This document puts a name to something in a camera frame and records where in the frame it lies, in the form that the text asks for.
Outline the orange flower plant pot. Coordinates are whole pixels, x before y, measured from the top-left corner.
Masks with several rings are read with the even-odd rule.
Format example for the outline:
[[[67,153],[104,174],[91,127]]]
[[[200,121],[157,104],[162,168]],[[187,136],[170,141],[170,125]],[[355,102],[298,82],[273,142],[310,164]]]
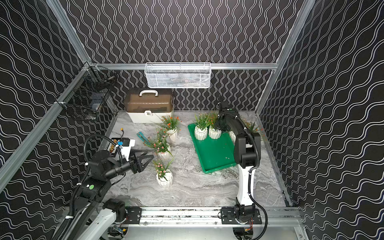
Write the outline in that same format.
[[[216,127],[216,123],[218,121],[218,114],[217,113],[209,113],[209,136],[213,140],[217,140],[221,137],[222,131]]]
[[[178,138],[179,124],[181,123],[181,119],[175,116],[163,116],[160,118],[160,122],[157,123],[158,126],[163,128],[167,137],[169,138],[171,143],[175,143]]]

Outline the green grass plant white pot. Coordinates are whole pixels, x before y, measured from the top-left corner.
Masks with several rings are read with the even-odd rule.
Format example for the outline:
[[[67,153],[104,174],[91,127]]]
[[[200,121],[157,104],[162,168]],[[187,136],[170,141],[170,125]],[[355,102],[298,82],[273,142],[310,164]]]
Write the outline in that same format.
[[[199,141],[205,140],[208,136],[209,118],[207,113],[195,115],[195,138]]]

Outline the green plastic tray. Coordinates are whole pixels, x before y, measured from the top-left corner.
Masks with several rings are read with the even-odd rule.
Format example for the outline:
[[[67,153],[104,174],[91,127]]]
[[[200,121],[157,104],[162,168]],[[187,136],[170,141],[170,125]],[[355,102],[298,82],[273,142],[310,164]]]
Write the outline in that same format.
[[[234,144],[228,133],[221,134],[221,137],[216,140],[208,136],[206,139],[200,141],[195,138],[195,127],[195,124],[188,125],[190,136],[205,174],[236,165],[234,159]]]

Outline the orange flower plant back pot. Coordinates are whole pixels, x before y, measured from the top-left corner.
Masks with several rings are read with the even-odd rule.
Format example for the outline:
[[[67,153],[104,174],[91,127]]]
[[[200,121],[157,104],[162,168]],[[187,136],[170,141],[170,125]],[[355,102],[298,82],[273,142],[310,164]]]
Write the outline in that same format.
[[[157,123],[158,126],[163,128],[167,137],[169,138],[171,143],[175,143],[178,138],[179,124],[181,123],[181,119],[175,116],[163,116],[160,118],[160,122]]]

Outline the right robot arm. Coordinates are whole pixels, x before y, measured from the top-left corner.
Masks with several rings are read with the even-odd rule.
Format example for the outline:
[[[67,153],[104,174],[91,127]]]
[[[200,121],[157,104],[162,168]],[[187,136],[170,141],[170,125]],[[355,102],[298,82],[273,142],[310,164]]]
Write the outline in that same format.
[[[254,171],[261,162],[261,136],[247,128],[238,111],[231,108],[225,100],[219,101],[219,113],[214,126],[235,135],[234,160],[239,170],[235,220],[240,224],[261,224],[262,208],[253,197]]]

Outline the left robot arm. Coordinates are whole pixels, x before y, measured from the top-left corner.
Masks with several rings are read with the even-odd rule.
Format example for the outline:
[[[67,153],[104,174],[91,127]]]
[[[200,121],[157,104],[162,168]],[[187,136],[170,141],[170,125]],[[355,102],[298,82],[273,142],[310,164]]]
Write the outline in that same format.
[[[118,160],[108,150],[100,150],[89,158],[88,142],[94,138],[102,138],[114,146]],[[125,202],[117,199],[104,201],[104,197],[113,186],[113,178],[124,177],[127,172],[141,173],[154,159],[149,151],[134,150],[134,145],[135,141],[129,138],[114,142],[100,134],[85,140],[86,173],[77,183],[69,212],[54,234],[54,240],[100,240],[112,224],[120,225],[129,219]]]

